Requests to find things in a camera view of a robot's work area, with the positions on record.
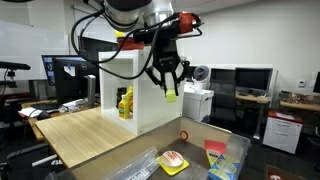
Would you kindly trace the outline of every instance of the whiteboard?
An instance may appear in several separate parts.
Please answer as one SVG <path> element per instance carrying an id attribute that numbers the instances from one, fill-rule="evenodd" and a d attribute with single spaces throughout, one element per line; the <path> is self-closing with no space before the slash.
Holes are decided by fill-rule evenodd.
<path id="1" fill-rule="evenodd" d="M 41 55 L 68 55 L 68 36 L 36 27 L 0 21 L 0 61 L 24 63 L 15 80 L 46 79 Z M 3 80 L 5 69 L 0 69 Z"/>

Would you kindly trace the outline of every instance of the bottle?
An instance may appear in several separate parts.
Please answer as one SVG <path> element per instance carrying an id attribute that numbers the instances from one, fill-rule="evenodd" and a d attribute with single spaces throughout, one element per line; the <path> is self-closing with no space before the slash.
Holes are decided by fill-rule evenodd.
<path id="1" fill-rule="evenodd" d="M 118 91 L 117 91 L 117 104 L 116 104 L 117 109 L 119 109 L 118 105 L 119 105 L 119 102 L 122 99 L 121 96 L 123 94 L 126 94 L 126 93 L 127 93 L 127 88 L 126 87 L 118 88 Z"/>
<path id="2" fill-rule="evenodd" d="M 127 96 L 127 102 L 129 103 L 129 110 L 130 112 L 133 112 L 133 86 L 132 85 L 130 85 L 126 96 Z"/>
<path id="3" fill-rule="evenodd" d="M 122 95 L 122 100 L 119 102 L 119 118 L 128 119 L 130 117 L 129 103 L 127 102 L 126 95 Z"/>

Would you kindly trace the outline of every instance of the yellow object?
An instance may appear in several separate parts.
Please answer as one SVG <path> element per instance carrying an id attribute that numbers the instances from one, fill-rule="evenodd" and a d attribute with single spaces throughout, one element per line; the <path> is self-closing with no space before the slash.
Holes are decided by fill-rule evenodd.
<path id="1" fill-rule="evenodd" d="M 127 101 L 126 95 L 122 95 L 122 100 L 119 102 L 119 118 L 128 119 L 130 117 L 129 103 Z"/>
<path id="2" fill-rule="evenodd" d="M 123 32 L 120 32 L 120 31 L 117 31 L 117 30 L 114 30 L 114 32 L 116 33 L 116 37 L 117 37 L 117 38 L 119 38 L 119 37 L 124 37 Z"/>
<path id="3" fill-rule="evenodd" d="M 127 96 L 127 102 L 129 103 L 129 110 L 130 112 L 133 112 L 133 86 L 132 85 L 130 85 L 126 96 Z"/>
<path id="4" fill-rule="evenodd" d="M 176 92 L 174 89 L 168 89 L 166 92 L 167 103 L 172 103 L 177 101 Z"/>
<path id="5" fill-rule="evenodd" d="M 160 164 L 160 166 L 162 167 L 162 169 L 169 175 L 169 176 L 174 176 L 176 174 L 178 174 L 180 171 L 183 171 L 184 169 L 186 169 L 187 167 L 189 167 L 189 163 L 186 160 L 183 160 L 183 164 L 182 166 L 178 167 L 178 168 L 170 168 L 166 165 L 164 165 L 161 161 L 161 156 L 157 158 L 157 162 Z"/>
<path id="6" fill-rule="evenodd" d="M 217 161 L 219 156 L 221 155 L 221 152 L 214 151 L 214 150 L 211 150 L 211 149 L 207 149 L 206 150 L 206 154 L 207 154 L 207 157 L 208 157 L 208 160 L 209 160 L 209 164 L 210 164 L 210 166 L 212 166 Z"/>

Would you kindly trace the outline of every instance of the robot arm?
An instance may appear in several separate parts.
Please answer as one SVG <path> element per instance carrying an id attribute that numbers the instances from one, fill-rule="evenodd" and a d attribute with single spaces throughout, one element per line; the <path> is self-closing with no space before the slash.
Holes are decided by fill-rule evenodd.
<path id="1" fill-rule="evenodd" d="M 152 66 L 144 68 L 154 84 L 164 90 L 167 102 L 174 102 L 178 96 L 178 87 L 184 80 L 189 67 L 188 61 L 181 61 L 177 52 L 176 40 L 193 36 L 200 36 L 198 28 L 202 25 L 199 16 L 192 13 L 175 13 L 171 0 L 96 0 L 105 13 L 103 14 L 109 24 L 119 31 L 131 31 L 135 42 L 151 44 L 153 56 Z M 139 17 L 144 20 L 144 28 L 137 28 Z M 199 31 L 198 35 L 181 34 Z M 182 65 L 183 72 L 177 76 L 176 69 Z M 153 71 L 160 73 L 158 79 Z"/>

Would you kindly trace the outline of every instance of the wooden table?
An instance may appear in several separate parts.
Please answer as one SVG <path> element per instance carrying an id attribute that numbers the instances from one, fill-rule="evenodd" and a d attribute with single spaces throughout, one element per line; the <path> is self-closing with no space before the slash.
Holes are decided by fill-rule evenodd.
<path id="1" fill-rule="evenodd" d="M 239 95 L 238 93 L 236 94 L 236 99 L 244 100 L 244 101 L 253 101 L 260 104 L 258 123 L 256 126 L 255 133 L 253 135 L 253 138 L 260 139 L 260 128 L 261 128 L 261 122 L 263 119 L 264 106 L 265 104 L 269 103 L 269 99 L 267 97 L 261 97 L 261 96 L 255 97 L 253 95 L 242 96 L 242 95 Z"/>
<path id="2" fill-rule="evenodd" d="M 261 97 L 261 96 L 255 97 L 253 95 L 242 96 L 242 95 L 236 94 L 236 98 L 239 100 L 254 101 L 254 102 L 260 102 L 265 104 L 269 102 L 269 99 L 267 97 Z"/>
<path id="3" fill-rule="evenodd" d="M 288 103 L 285 101 L 280 101 L 280 105 L 284 107 L 320 112 L 320 105 L 316 105 L 316 104 L 296 104 L 296 103 Z"/>
<path id="4" fill-rule="evenodd" d="M 38 121 L 36 126 L 67 168 L 135 138 L 100 108 Z"/>
<path id="5" fill-rule="evenodd" d="M 36 104 L 36 103 L 52 103 L 52 102 L 55 102 L 55 101 L 49 101 L 48 100 L 48 101 L 40 101 L 40 102 L 30 102 L 30 103 L 21 104 L 21 106 L 22 106 L 22 108 L 28 108 L 32 104 Z M 60 112 L 50 113 L 51 118 L 58 117 L 58 116 L 61 116 L 61 115 L 65 115 L 65 114 L 62 114 Z M 37 118 L 29 118 L 28 121 L 29 121 L 29 124 L 30 124 L 30 126 L 31 126 L 31 128 L 33 130 L 34 135 L 36 136 L 36 139 L 39 140 L 39 141 L 44 140 L 43 135 L 41 134 L 41 132 L 39 131 L 39 129 L 36 126 L 36 122 L 38 121 Z"/>

